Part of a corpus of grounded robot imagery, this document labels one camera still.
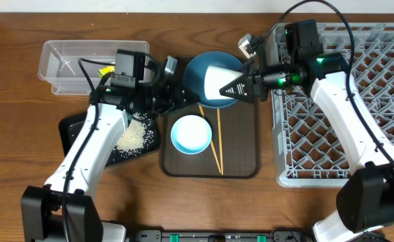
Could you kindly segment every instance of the white wall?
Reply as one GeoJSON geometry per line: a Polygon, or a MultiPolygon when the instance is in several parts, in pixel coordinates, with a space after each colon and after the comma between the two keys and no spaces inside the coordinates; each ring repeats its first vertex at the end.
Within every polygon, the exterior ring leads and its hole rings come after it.
{"type": "MultiPolygon", "coordinates": [[[[394,0],[328,0],[342,13],[394,13],[394,0]]],[[[0,12],[280,13],[299,0],[0,0],[0,12]]],[[[320,3],[295,12],[330,13],[320,3]]]]}

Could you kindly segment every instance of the small blue bowl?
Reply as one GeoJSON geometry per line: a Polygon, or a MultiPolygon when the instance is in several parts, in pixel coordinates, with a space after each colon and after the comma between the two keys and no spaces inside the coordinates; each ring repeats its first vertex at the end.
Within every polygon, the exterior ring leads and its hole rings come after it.
{"type": "Polygon", "coordinates": [[[188,115],[178,119],[170,132],[173,146],[187,155],[204,151],[212,140],[212,129],[202,117],[188,115]]]}
{"type": "Polygon", "coordinates": [[[242,62],[233,55],[212,51],[199,54],[186,66],[184,71],[184,85],[199,96],[199,104],[206,108],[226,108],[237,102],[236,99],[214,99],[208,100],[204,94],[204,77],[209,66],[216,66],[230,70],[238,70],[242,62]]]}

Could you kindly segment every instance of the yellow tag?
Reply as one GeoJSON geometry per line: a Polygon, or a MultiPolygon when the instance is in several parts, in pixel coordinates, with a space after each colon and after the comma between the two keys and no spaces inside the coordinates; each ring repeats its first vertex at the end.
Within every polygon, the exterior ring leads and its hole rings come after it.
{"type": "Polygon", "coordinates": [[[98,70],[98,75],[100,77],[103,77],[106,73],[114,72],[114,71],[115,71],[115,66],[108,66],[98,70]]]}

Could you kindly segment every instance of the clear plastic container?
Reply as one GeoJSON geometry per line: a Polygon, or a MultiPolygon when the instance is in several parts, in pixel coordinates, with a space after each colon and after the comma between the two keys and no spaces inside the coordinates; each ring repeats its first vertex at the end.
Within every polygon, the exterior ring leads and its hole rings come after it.
{"type": "MultiPolygon", "coordinates": [[[[78,58],[112,63],[118,49],[149,53],[145,41],[128,40],[49,40],[44,43],[38,76],[52,84],[56,95],[89,95],[91,91],[78,58]]],[[[83,63],[94,86],[100,82],[98,70],[104,66],[83,63]]]]}

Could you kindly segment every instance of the green connector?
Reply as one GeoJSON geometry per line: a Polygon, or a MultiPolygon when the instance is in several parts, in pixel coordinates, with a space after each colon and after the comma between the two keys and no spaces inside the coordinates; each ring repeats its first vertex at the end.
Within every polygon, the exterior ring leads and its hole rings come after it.
{"type": "Polygon", "coordinates": [[[179,242],[179,235],[170,235],[170,242],[179,242]]]}
{"type": "Polygon", "coordinates": [[[257,236],[257,242],[266,242],[266,236],[258,235],[257,236]]]}

